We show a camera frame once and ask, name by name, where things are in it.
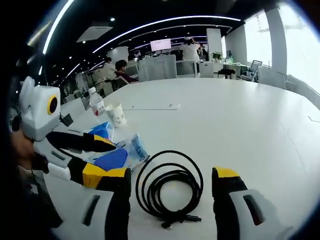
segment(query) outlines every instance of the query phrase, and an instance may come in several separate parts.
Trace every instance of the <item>black ceiling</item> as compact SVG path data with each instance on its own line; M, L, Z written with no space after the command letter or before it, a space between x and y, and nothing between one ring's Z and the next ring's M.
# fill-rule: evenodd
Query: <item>black ceiling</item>
M58 4L63 6L65 2L67 2L67 0L62 0ZM233 29L239 27L243 24L243 20L263 9L266 4L270 4L271 2L273 1L74 0L59 22L48 47L46 53L48 61L47 67L55 67L47 72L54 76L53 79L60 82L79 63L80 66L73 74L92 68L95 64L101 62L102 58L106 56L106 53L111 48L115 48L117 46L128 46L129 50L131 50L150 41L163 39L165 36L168 38L178 38L188 36L188 33L189 36L205 36L207 26L204 25L212 25L210 28L215 28L213 25L218 25L217 28L220 28L222 35L225 35L230 29L229 27L232 27ZM57 14L57 10L53 11L51 14L51 24ZM191 15L216 15L237 18L241 19L241 21L218 18L190 18L163 22L129 33L106 45L96 53L93 53L95 49L107 41L133 28L159 20ZM111 17L115 18L114 22L110 21ZM49 19L50 18L47 17L43 21L42 25L47 24ZM90 27L92 22L109 23L109 26L113 28L96 40L86 41L85 44L77 42L78 38L88 27ZM40 50L43 48L49 29L50 27L38 44Z

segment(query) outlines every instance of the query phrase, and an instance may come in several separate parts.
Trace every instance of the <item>yellow camera lens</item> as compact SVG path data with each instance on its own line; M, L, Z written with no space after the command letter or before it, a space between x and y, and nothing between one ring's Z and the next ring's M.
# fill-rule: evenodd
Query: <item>yellow camera lens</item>
M53 95L49 98L47 112L49 115L52 115L58 106L58 99L56 95Z

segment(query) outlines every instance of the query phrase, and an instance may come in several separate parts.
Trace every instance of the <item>window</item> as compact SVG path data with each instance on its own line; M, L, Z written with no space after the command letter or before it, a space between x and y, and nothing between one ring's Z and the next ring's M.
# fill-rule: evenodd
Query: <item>window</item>
M221 45L222 45L222 57L227 57L227 48L226 48L226 38L223 36L221 38Z
M320 93L320 44L317 34L292 6L279 4L279 14L285 34L287 75L305 82Z
M265 11L261 11L245 21L246 60L262 61L272 66L272 45L269 24Z

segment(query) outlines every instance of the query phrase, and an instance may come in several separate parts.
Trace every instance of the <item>computer monitor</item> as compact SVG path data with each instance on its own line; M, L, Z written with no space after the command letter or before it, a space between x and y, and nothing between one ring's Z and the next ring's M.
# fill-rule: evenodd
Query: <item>computer monitor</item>
M152 52L171 49L171 38L151 41L150 46Z

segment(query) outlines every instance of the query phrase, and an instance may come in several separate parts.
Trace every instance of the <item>potted plant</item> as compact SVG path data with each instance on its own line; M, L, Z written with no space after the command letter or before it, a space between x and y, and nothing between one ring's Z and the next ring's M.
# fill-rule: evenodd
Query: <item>potted plant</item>
M212 53L211 56L212 56L212 59L214 59L214 61L216 63L222 59L222 53L218 52L218 51Z

